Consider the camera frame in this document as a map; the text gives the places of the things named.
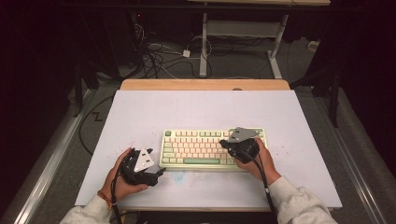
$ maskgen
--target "white table surface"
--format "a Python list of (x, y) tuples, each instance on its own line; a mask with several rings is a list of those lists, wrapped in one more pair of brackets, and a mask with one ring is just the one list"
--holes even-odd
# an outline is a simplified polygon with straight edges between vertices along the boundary
[[(263, 127), (276, 169), (330, 208), (342, 207), (294, 91), (118, 91), (76, 205), (85, 205), (127, 147), (153, 148), (164, 130)], [(136, 210), (263, 211), (262, 182), (247, 172), (166, 171), (120, 207)]]

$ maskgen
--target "person's right hand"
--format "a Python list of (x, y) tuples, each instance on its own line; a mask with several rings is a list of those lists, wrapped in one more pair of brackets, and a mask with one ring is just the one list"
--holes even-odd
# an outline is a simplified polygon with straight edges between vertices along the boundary
[[(265, 147), (262, 140), (260, 138), (255, 138), (255, 140), (260, 148), (260, 152), (259, 152), (260, 157), (259, 155), (257, 155), (255, 160), (263, 168), (267, 180), (267, 184), (271, 185), (280, 178), (280, 174), (277, 172), (275, 168), (274, 161), (271, 157), (270, 151)], [(253, 176), (255, 176), (258, 179), (262, 179), (262, 175), (260, 174), (259, 168), (256, 166), (256, 164), (254, 164), (253, 161), (244, 164), (238, 159), (234, 159), (234, 160), (239, 168), (249, 171)]]

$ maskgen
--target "wooden desk edge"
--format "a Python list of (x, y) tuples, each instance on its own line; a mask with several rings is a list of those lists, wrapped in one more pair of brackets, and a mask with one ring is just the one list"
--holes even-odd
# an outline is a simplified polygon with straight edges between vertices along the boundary
[(288, 91), (283, 79), (126, 79), (121, 91)]

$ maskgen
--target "controller cable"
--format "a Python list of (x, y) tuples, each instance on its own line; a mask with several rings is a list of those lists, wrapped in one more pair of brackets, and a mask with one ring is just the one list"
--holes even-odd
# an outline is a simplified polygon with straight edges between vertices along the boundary
[[(276, 217), (276, 209), (275, 209), (275, 207), (274, 207), (274, 204), (273, 204), (273, 201), (272, 201), (272, 198), (271, 198), (271, 194), (270, 194), (270, 190), (269, 190), (269, 188), (268, 188), (268, 184), (267, 184), (267, 179), (266, 179), (266, 176), (265, 176), (265, 172), (264, 172), (264, 168), (261, 168), (260, 167), (260, 165), (259, 165), (259, 163), (258, 162), (256, 162), (256, 160), (254, 160), (249, 154), (247, 154), (245, 151), (243, 151), (243, 150), (241, 150), (240, 152), (242, 152), (245, 156), (247, 156), (251, 161), (253, 161), (254, 162), (254, 164), (257, 166), (257, 168), (259, 169), (259, 171), (260, 171), (260, 175), (262, 176), (262, 183), (264, 184), (264, 188), (265, 188), (265, 195), (266, 195), (266, 197), (267, 197), (267, 201), (268, 201), (268, 204), (270, 205), (270, 208), (271, 208), (271, 213), (272, 214), (274, 214), (274, 216)], [(260, 158), (260, 163), (262, 164), (262, 157), (260, 156), (260, 154), (259, 154), (259, 158)]]
[(111, 181), (111, 205), (112, 205), (112, 208), (113, 208), (114, 216), (116, 217), (116, 220), (117, 220), (118, 224), (122, 224), (122, 221), (121, 221), (119, 207), (117, 206), (116, 185), (117, 185), (117, 179), (120, 176), (120, 168), (121, 168), (122, 164), (125, 162), (126, 158), (127, 157), (125, 156), (122, 159), (119, 167), (117, 168), (117, 172), (116, 172), (116, 174), (114, 176), (114, 179)]

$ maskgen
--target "sleeve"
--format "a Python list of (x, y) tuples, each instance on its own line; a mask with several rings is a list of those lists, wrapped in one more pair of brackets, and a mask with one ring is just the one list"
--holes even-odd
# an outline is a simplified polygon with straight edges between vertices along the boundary
[(95, 195), (85, 207), (74, 207), (69, 210), (61, 224), (109, 223), (111, 211), (105, 200)]
[(278, 223), (336, 223), (326, 205), (305, 188), (295, 188), (281, 176), (269, 186)]

